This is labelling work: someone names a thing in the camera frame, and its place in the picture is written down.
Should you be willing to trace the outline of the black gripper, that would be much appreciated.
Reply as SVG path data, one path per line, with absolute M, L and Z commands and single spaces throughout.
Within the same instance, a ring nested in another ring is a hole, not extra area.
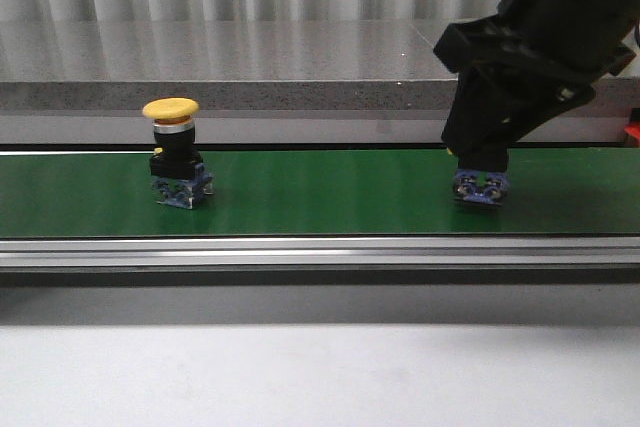
M 449 24 L 434 54 L 459 73 L 442 133 L 458 167 L 507 171 L 511 145 L 591 102 L 594 83 L 633 60 L 622 40 L 635 25 L 635 14 L 599 11 L 493 15 Z M 507 69 L 481 68 L 491 65 Z M 551 81 L 530 81 L 524 74 Z

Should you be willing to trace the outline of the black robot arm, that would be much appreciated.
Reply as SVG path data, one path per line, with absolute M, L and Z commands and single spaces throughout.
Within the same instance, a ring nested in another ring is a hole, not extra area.
M 631 63 L 623 41 L 638 23 L 639 0 L 500 0 L 492 16 L 450 24 L 434 53 L 458 76 L 442 141 L 459 168 L 506 171 L 516 141 Z

